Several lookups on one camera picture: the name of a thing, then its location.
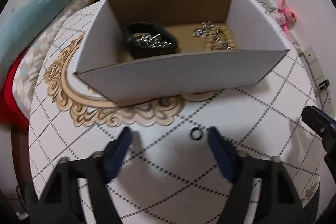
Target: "jewelry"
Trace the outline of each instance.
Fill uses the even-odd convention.
[[[152,36],[151,34],[144,34],[135,38],[135,43],[139,46],[145,48],[165,48],[168,47],[171,43],[161,40],[161,35],[157,34]]]
[[[194,141],[199,141],[203,138],[203,129],[201,127],[194,127],[190,130],[190,137]]]
[[[201,28],[194,30],[193,37],[209,37],[205,45],[205,51],[229,50],[235,47],[230,32],[225,27],[212,25],[211,21],[203,22]]]

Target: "blue blanket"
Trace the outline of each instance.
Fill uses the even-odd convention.
[[[0,30],[0,90],[11,64],[70,0],[30,0]]]

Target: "pink plush toy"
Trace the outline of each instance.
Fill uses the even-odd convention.
[[[271,13],[271,16],[278,22],[288,36],[288,22],[294,23],[297,17],[292,8],[288,6],[287,0],[279,0],[278,11]]]

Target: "black ring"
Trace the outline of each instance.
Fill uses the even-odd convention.
[[[199,131],[199,132],[201,133],[201,135],[200,135],[199,137],[197,137],[197,138],[195,138],[194,135],[193,135],[193,133],[194,133],[195,131]],[[190,137],[191,137],[191,139],[193,139],[194,141],[199,141],[199,140],[201,140],[201,139],[203,138],[203,129],[200,128],[200,127],[194,127],[193,129],[190,130]]]

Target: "grid pattern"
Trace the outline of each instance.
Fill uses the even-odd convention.
[[[38,195],[60,157],[88,157],[104,149],[122,129],[105,124],[75,127],[70,114],[59,111],[47,95],[43,80],[44,71],[59,53],[90,28],[101,4],[90,5],[65,22],[37,81],[29,153]],[[83,84],[73,85],[79,89]],[[194,126],[216,126],[226,140],[253,157],[280,156],[305,206],[319,183],[324,157],[320,137],[300,117],[306,105],[316,105],[315,96],[300,58],[291,50],[254,87],[218,90],[205,102],[186,102],[169,126],[134,123],[134,141],[120,175],[107,185],[123,223],[203,224],[220,216],[231,184],[222,178],[206,139],[190,138]],[[95,223],[84,180],[79,189],[87,223]],[[257,204],[258,197],[252,195],[250,206]]]

